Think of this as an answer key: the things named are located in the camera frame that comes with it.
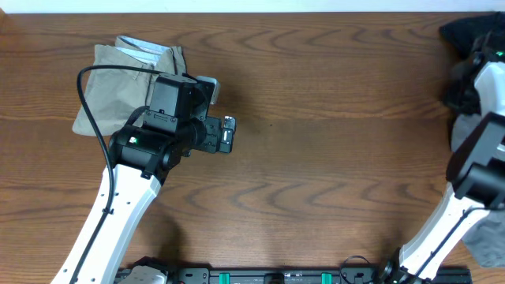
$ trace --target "wood grain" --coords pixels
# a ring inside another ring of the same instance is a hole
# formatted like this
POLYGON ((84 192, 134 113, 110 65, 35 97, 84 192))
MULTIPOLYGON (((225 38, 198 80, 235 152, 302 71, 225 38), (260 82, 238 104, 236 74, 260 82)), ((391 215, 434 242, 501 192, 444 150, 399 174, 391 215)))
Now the wood grain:
MULTIPOLYGON (((456 62, 437 28, 468 13, 9 15, 0 33, 0 282, 45 283, 86 219, 104 161, 72 133, 78 71, 120 34, 184 47, 237 117, 231 155, 169 176, 123 265, 142 256, 215 267, 380 262, 444 190, 456 62)), ((445 264, 480 269, 464 245, 445 264)))

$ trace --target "black cloth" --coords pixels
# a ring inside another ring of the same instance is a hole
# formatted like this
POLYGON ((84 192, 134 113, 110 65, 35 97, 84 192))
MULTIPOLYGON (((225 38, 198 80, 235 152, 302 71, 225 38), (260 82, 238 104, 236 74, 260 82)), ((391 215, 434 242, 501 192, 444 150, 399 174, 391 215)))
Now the black cloth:
POLYGON ((469 57, 476 39, 490 31, 488 46, 505 51, 505 13, 460 19, 439 29, 440 35, 458 50, 462 59, 469 57))

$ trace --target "white wall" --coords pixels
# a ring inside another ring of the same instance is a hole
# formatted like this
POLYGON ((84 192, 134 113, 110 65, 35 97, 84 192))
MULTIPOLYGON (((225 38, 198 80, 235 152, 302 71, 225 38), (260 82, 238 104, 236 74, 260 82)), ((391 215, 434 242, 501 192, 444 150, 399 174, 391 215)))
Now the white wall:
POLYGON ((6 13, 503 11, 505 0, 0 0, 6 13))

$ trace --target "green clip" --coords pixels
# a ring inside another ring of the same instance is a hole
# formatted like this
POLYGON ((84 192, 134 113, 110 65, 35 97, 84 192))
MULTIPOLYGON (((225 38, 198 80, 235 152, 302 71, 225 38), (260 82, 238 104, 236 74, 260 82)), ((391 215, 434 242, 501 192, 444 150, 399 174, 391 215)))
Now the green clip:
POLYGON ((219 274, 219 284, 230 284, 230 273, 219 274))
POLYGON ((331 273, 321 274, 321 284, 331 284, 331 273))

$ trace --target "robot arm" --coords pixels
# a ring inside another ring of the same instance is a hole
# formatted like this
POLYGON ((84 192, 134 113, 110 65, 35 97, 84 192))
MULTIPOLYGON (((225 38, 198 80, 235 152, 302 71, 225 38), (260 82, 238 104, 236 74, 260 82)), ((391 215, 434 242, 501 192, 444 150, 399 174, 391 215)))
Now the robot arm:
MULTIPOLYGON (((95 69, 122 67, 93 66, 95 69)), ((142 127, 133 126, 142 114, 136 110, 132 119, 110 138, 108 155, 114 175, 110 210, 104 209, 110 190, 106 168, 91 213, 52 283, 70 283, 74 272, 77 273, 75 282, 112 283, 138 222, 181 157, 189 157, 192 149, 231 152, 235 119, 225 117, 222 125, 220 119, 207 116, 218 92, 216 79, 159 75, 151 105, 140 109, 144 110, 142 127), (107 217, 93 238, 104 211, 108 212, 107 217), (91 248, 85 252, 90 242, 91 248), (84 257, 82 265, 79 264, 81 257, 84 257)))
MULTIPOLYGON (((107 216, 99 231, 78 278, 84 282, 112 283, 119 264, 125 255, 133 232, 149 204, 158 195, 161 184, 156 177, 146 179, 141 171, 125 165, 114 168, 115 197, 114 211, 107 216)), ((69 256, 53 280, 53 283, 69 283, 77 262, 105 208, 109 193, 109 174, 103 171, 95 204, 75 242, 69 256)))
POLYGON ((453 154, 446 192, 437 208, 421 231, 386 263, 378 283, 434 279, 465 233, 505 201, 505 64, 476 58, 481 58, 475 62, 482 67, 474 87, 484 118, 453 154))

